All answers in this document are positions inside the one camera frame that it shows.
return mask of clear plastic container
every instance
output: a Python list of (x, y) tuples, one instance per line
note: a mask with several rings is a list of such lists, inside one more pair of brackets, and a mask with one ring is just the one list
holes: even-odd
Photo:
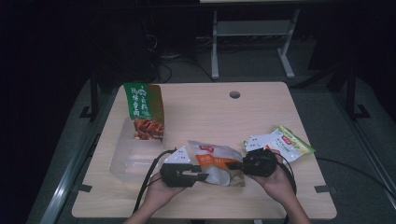
[(160, 140), (137, 140), (134, 138), (134, 122), (125, 119), (113, 158), (110, 173), (123, 182), (141, 181), (155, 158), (163, 152)]

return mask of hole in table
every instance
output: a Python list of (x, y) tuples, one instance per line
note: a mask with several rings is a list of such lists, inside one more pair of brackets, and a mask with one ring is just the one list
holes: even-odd
[(241, 93), (239, 91), (230, 91), (230, 97), (233, 99), (238, 99), (241, 96)]

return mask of wooden table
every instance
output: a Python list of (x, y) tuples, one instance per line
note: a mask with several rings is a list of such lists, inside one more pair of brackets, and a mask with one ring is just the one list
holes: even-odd
[[(165, 149), (190, 148), (188, 140), (196, 140), (227, 145), (245, 155), (244, 140), (252, 134), (270, 133), (277, 124), (288, 127), (309, 143), (284, 83), (188, 83), (160, 86), (165, 114)], [(231, 91), (240, 92), (240, 97), (231, 98)], [(90, 192), (79, 192), (72, 210), (73, 216), (128, 217), (132, 214), (146, 171), (140, 171), (141, 179), (134, 183), (123, 183), (109, 172), (121, 127), (128, 118), (126, 95), (121, 87), (83, 181), (83, 185), (92, 186), (92, 189)], [(325, 185), (315, 156), (302, 156), (291, 166), (297, 183), (297, 197), (308, 216), (320, 219), (335, 217), (336, 210), (330, 193), (316, 193), (314, 188)], [(273, 201), (256, 182), (246, 178), (245, 187), (220, 187), (197, 182), (153, 217), (265, 219), (283, 218), (285, 215), (279, 203)]]

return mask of metal frame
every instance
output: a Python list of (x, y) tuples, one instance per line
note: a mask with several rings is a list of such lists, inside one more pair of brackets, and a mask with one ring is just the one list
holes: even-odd
[[(109, 95), (104, 94), (103, 102), (101, 103), (101, 109), (98, 110), (97, 114), (95, 114), (96, 116), (102, 117), (108, 113), (109, 108), (112, 106), (112, 104), (109, 103), (110, 98), (111, 97)], [(91, 119), (88, 123), (88, 126), (85, 130), (87, 137), (84, 137), (81, 140), (79, 143), (79, 148), (75, 150), (70, 162), (67, 164), (64, 175), (62, 176), (58, 187), (53, 193), (52, 199), (50, 200), (49, 205), (40, 220), (40, 224), (56, 223), (64, 207), (64, 203), (66, 202), (70, 193), (70, 190), (73, 188), (73, 184), (78, 176), (80, 168), (82, 165), (84, 165), (87, 156), (90, 154), (92, 143), (97, 141), (97, 134), (103, 130), (103, 126), (104, 123), (100, 122), (99, 120), (92, 121)]]
[[(391, 191), (396, 192), (396, 184), (393, 182), (392, 178), (389, 176), (388, 171), (385, 169), (381, 160), (378, 158), (375, 148), (370, 144), (369, 140), (365, 136), (363, 130), (359, 126), (359, 123), (356, 120), (350, 118), (350, 113), (344, 109), (344, 100), (340, 96), (339, 93), (333, 93), (332, 98), (334, 99), (336, 105), (342, 112), (343, 118), (352, 132), (355, 134), (356, 138), (361, 144), (361, 148), (366, 153), (366, 156), (370, 162), (370, 165), (378, 179)], [(392, 196), (385, 191), (390, 203), (393, 205), (393, 208), (396, 209), (396, 200), (392, 198)]]
[(282, 48), (277, 49), (278, 56), (285, 69), (286, 76), (294, 78), (289, 59), (286, 56), (294, 28), (297, 23), (300, 9), (294, 10), (291, 20), (283, 21), (218, 21), (218, 12), (213, 14), (213, 44), (211, 53), (212, 78), (219, 78), (219, 61), (218, 61), (218, 36), (235, 36), (235, 35), (285, 35), (286, 41)]

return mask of green snack package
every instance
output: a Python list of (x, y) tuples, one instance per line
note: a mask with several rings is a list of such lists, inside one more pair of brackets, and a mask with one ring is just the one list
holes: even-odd
[(146, 83), (123, 84), (129, 115), (134, 121), (134, 137), (140, 140), (163, 139), (163, 98), (161, 87)]
[(288, 162), (315, 152), (311, 146), (282, 125), (276, 125), (276, 129), (269, 134), (251, 135), (249, 140), (245, 141), (245, 147), (247, 151), (259, 148), (279, 150)]

